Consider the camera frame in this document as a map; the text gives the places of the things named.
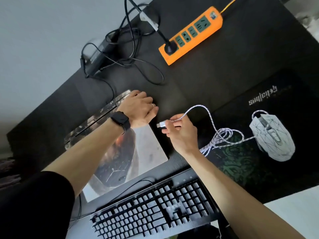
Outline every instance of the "smartwatch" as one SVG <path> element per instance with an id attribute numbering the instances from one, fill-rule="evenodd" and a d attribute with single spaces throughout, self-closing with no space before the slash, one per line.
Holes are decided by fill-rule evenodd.
<path id="1" fill-rule="evenodd" d="M 126 130 L 129 130 L 131 128 L 130 120 L 127 116 L 124 115 L 123 112 L 115 112 L 111 116 L 111 119 L 118 125 L 120 125 L 125 133 Z"/>

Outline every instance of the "black desk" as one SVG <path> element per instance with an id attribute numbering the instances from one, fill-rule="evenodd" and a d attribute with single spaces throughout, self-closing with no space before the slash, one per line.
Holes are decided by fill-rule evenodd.
<path id="1" fill-rule="evenodd" d="M 229 1 L 154 0 L 151 5 L 161 15 L 162 32 L 172 37 L 209 6 L 221 10 Z M 113 66 L 103 73 L 116 95 L 127 89 L 143 90 L 160 108 L 151 126 L 170 159 L 147 172 L 145 177 L 161 179 L 188 166 L 181 156 L 172 152 L 167 139 L 155 128 L 156 122 L 185 112 L 195 104 L 203 104 L 214 111 L 282 68 L 295 70 L 318 95 L 319 45 L 279 0 L 237 0 L 223 16 L 221 30 L 171 66 L 167 66 L 158 51 L 163 43 L 158 35 L 142 40 L 138 57 L 155 64 L 163 72 L 165 86 L 148 83 L 134 68 Z M 147 76 L 158 77 L 150 66 L 138 65 Z M 8 134 L 14 155 L 23 156 L 33 165 L 29 174 L 40 171 L 65 151 L 65 135 L 110 99 L 111 92 L 106 84 L 84 79 L 82 71 L 77 71 Z M 94 211 L 140 179 L 85 205 L 83 213 Z M 311 184 L 307 180 L 306 187 L 318 181 Z"/>

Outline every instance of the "forearm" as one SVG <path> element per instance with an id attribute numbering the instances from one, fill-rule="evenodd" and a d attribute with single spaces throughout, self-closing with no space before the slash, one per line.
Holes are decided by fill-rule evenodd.
<path id="1" fill-rule="evenodd" d="M 67 178 L 77 196 L 98 168 L 106 151 L 122 133 L 123 128 L 108 119 L 54 160 L 44 171 L 53 171 Z"/>
<path id="2" fill-rule="evenodd" d="M 199 151 L 185 157 L 239 238 L 304 238 L 222 173 Z"/>

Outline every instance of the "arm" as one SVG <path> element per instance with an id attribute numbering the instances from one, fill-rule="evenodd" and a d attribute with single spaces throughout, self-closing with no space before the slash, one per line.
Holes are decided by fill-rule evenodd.
<path id="1" fill-rule="evenodd" d="M 158 107 L 152 102 L 153 98 L 147 97 L 145 92 L 134 90 L 117 110 L 129 117 L 131 128 L 140 127 L 148 124 L 158 112 Z M 108 119 L 43 171 L 64 176 L 78 196 L 98 168 L 103 155 L 122 133 L 123 128 Z"/>
<path id="2" fill-rule="evenodd" d="M 174 124 L 169 120 L 165 124 L 167 129 L 162 132 L 170 137 L 175 150 L 200 177 L 239 238 L 304 238 L 201 154 L 197 144 L 197 128 L 187 116 Z"/>

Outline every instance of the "usb connector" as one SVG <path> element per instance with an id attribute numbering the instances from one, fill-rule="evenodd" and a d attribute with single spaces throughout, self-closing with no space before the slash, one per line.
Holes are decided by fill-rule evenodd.
<path id="1" fill-rule="evenodd" d="M 157 128 L 165 127 L 165 121 L 156 124 Z"/>

